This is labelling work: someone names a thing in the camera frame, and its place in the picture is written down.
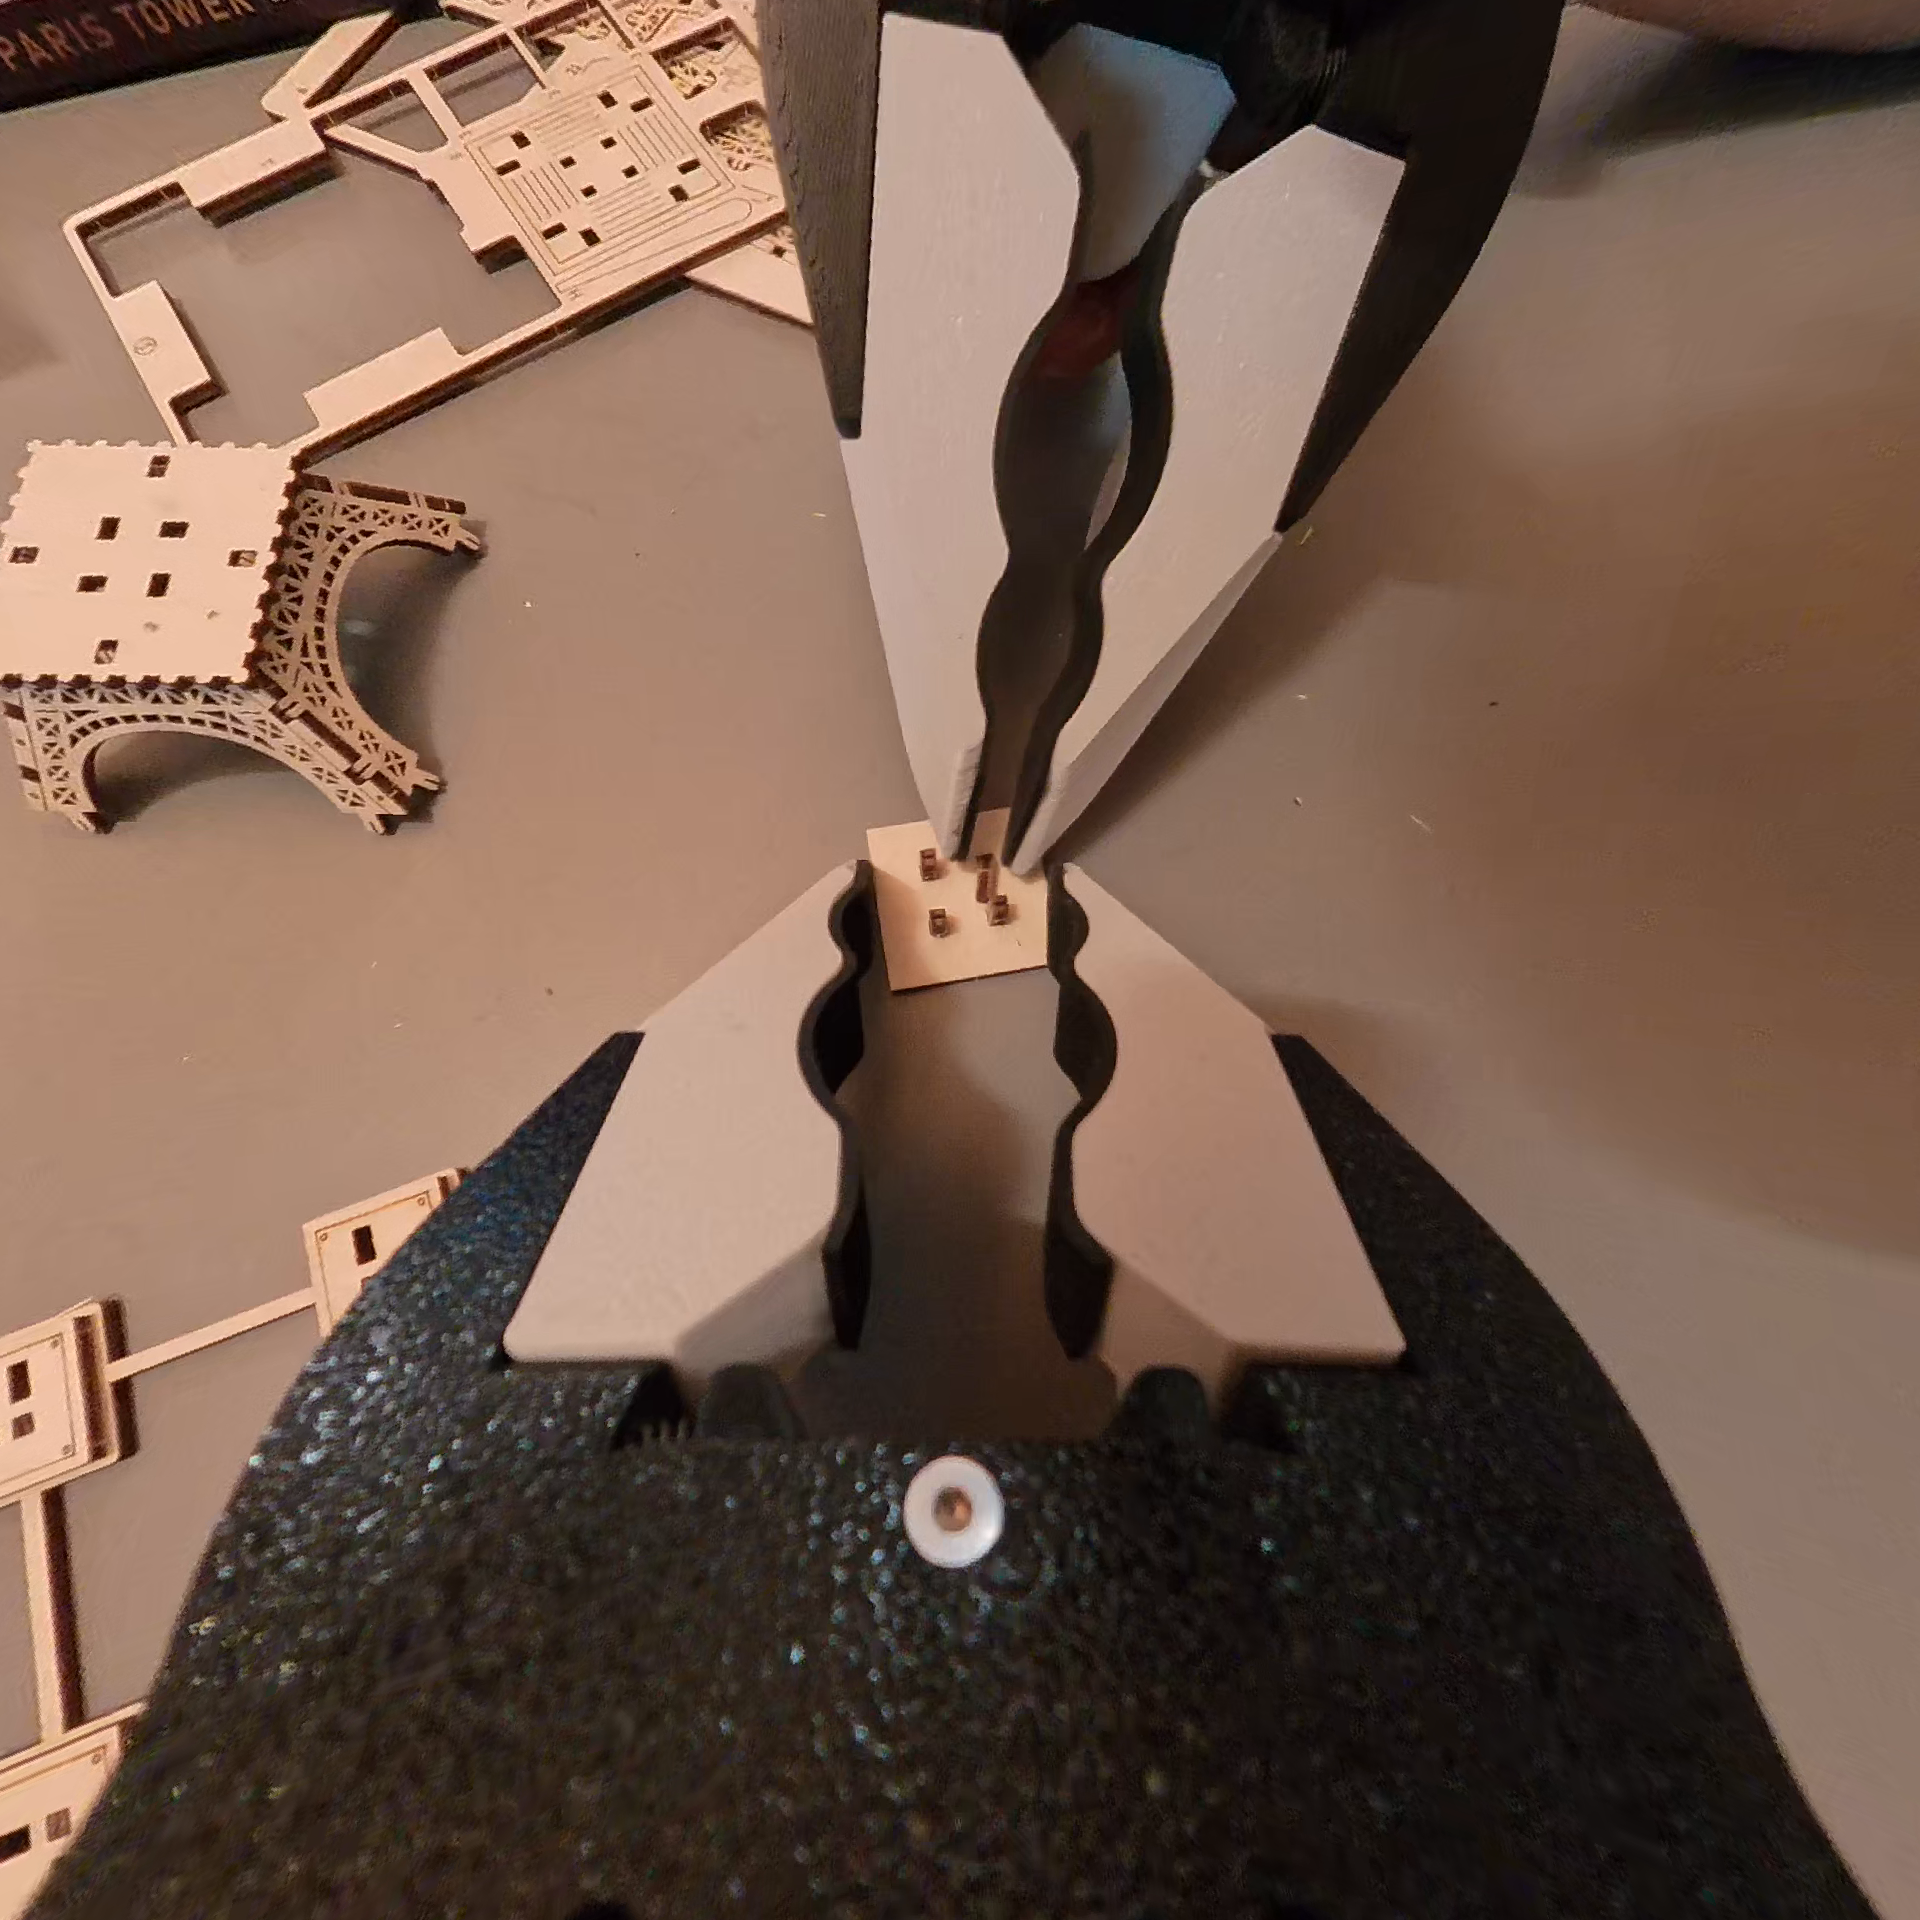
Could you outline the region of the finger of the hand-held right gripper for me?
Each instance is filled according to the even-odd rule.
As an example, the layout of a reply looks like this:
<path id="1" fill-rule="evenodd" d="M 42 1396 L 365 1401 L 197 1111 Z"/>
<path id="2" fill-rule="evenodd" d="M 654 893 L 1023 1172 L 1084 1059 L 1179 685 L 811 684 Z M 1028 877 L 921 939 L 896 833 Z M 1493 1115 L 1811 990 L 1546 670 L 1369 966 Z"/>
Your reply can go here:
<path id="1" fill-rule="evenodd" d="M 1403 159 L 1310 125 L 1204 185 L 1161 298 L 1169 450 L 1098 572 L 1093 684 L 1008 863 L 1031 872 L 1093 807 L 1278 552 L 1278 519 Z"/>
<path id="2" fill-rule="evenodd" d="M 977 648 L 1008 565 L 996 427 L 1061 298 L 1081 172 L 1004 38 L 880 27 L 858 437 L 845 470 L 907 757 L 944 852 L 968 833 L 987 714 Z"/>

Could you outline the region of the wooden lattice tower base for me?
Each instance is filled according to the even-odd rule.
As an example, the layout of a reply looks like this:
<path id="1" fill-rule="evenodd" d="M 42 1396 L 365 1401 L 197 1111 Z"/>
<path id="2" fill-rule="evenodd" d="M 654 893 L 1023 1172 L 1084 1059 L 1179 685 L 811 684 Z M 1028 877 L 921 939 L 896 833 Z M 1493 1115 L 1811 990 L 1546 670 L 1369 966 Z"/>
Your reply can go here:
<path id="1" fill-rule="evenodd" d="M 391 545 L 480 552 L 461 500 L 310 476 L 271 445 L 30 445 L 4 519 L 26 799 L 104 831 L 104 743 L 196 734 L 391 831 L 441 776 L 358 703 L 338 622 L 350 565 Z"/>

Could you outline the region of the person's right hand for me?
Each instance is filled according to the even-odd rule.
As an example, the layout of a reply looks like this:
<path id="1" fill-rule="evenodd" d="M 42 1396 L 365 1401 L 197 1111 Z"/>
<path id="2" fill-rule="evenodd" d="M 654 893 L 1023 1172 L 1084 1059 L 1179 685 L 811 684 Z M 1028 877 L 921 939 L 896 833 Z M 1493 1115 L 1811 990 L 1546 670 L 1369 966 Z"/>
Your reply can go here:
<path id="1" fill-rule="evenodd" d="M 1133 289 L 1133 266 L 1075 282 L 1046 324 L 1031 373 L 1043 381 L 1081 381 L 1115 360 Z"/>

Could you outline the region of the wooden four-square frame piece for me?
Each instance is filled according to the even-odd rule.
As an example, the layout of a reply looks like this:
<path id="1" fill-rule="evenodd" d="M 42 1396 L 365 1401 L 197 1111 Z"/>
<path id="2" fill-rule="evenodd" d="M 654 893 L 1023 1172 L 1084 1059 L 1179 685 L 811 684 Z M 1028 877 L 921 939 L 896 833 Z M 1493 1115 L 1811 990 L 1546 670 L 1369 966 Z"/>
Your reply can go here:
<path id="1" fill-rule="evenodd" d="M 4 1755 L 4 1916 L 21 1916 L 71 1845 L 133 1735 L 138 1702 L 84 1714 L 67 1490 L 134 1450 L 133 1377 L 276 1323 L 319 1333 L 362 1296 L 466 1168 L 436 1168 L 303 1223 L 307 1279 L 267 1302 L 133 1349 L 116 1301 L 82 1301 L 4 1337 L 4 1510 L 18 1516 L 37 1739 Z"/>

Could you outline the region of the small square wooden plate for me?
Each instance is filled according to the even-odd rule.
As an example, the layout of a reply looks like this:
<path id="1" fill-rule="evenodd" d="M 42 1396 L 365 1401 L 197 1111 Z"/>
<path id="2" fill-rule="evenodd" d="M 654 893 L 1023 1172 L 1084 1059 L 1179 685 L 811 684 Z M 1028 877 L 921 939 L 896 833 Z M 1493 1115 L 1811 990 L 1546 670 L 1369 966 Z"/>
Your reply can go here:
<path id="1" fill-rule="evenodd" d="M 999 858 L 1004 829 L 1004 810 L 978 813 L 959 857 L 934 846 L 928 821 L 868 829 L 890 990 L 1046 966 L 1046 875 Z"/>

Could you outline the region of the dark printed puzzle box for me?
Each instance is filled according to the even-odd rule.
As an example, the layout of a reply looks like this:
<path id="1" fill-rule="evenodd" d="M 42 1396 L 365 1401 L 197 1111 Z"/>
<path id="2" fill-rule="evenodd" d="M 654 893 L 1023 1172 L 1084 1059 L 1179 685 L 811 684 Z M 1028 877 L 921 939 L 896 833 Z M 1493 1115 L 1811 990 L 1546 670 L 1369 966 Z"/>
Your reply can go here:
<path id="1" fill-rule="evenodd" d="M 431 3 L 4 3 L 4 111 L 310 42 Z"/>

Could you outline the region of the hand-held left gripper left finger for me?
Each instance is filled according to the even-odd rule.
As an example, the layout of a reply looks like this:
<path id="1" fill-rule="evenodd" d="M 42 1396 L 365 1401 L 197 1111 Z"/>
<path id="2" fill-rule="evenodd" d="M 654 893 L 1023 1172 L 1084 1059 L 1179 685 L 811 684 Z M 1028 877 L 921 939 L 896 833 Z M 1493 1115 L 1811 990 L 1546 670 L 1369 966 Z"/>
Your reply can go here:
<path id="1" fill-rule="evenodd" d="M 660 1361 L 700 1395 L 733 1362 L 858 1344 L 872 1242 L 838 1092 L 872 958 L 876 877 L 854 858 L 648 1016 L 511 1361 Z"/>

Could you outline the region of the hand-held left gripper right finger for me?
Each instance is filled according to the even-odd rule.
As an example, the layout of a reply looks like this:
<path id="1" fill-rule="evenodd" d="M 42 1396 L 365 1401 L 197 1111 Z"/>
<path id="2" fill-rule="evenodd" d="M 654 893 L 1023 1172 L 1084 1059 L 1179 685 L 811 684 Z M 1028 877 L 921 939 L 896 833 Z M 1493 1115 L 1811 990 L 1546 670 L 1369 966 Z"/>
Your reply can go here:
<path id="1" fill-rule="evenodd" d="M 1127 1389 L 1253 1362 L 1387 1365 L 1403 1331 L 1266 1024 L 1084 868 L 1049 875 L 1055 1065 L 1046 1309 Z"/>

